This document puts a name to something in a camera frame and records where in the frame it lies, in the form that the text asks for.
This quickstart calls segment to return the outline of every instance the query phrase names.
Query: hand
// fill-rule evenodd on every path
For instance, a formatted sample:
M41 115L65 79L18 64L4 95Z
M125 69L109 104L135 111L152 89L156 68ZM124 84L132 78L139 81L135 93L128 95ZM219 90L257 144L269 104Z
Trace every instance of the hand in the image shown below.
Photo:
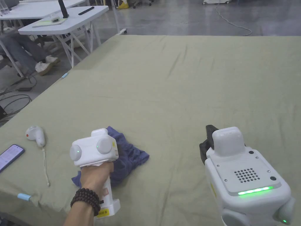
M80 182L83 188L94 191L99 198L102 197L103 186L111 172L114 171L112 162L104 162L100 166L85 166L82 168Z

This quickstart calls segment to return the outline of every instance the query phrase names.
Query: green led light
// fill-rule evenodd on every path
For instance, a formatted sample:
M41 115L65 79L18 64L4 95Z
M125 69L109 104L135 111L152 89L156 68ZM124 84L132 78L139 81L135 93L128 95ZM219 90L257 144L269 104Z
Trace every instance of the green led light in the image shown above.
M257 188L257 189L254 189L254 190L249 190L249 191L242 191L242 192L239 192L238 194L239 195L245 195L245 194L250 194L250 193L254 193L254 192L270 190L270 189L273 189L273 187L263 187L263 188Z

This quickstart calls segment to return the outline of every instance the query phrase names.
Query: yellow object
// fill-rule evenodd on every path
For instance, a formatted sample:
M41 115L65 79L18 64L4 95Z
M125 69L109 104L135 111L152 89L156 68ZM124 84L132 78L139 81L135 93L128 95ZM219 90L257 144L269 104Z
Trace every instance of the yellow object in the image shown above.
M110 215L109 209L101 209L97 215L98 218L107 217Z
M121 5L118 7L118 9L128 9L128 8L129 8L129 4L124 2L122 2Z

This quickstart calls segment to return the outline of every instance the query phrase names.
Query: blue cloth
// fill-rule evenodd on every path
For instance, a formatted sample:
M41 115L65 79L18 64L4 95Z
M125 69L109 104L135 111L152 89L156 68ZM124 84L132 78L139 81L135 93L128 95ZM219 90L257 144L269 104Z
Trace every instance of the blue cloth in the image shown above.
M108 134L116 140L119 152L119 158L114 161L114 172L110 175L111 186L114 187L120 184L133 169L145 163L150 156L128 143L123 133L119 133L111 126L107 130ZM80 177L81 172L78 171L77 176L73 177L72 181L77 187L81 188Z

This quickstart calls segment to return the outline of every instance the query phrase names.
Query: light blue clip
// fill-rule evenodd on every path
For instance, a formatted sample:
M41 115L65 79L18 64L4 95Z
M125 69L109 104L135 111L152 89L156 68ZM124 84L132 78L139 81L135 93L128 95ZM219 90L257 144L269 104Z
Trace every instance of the light blue clip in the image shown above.
M25 201L29 201L30 197L31 197L31 195L27 195L27 194L23 194L23 193L18 194L18 198L23 199Z
M65 73L62 78L65 78L67 75L69 74L69 72Z

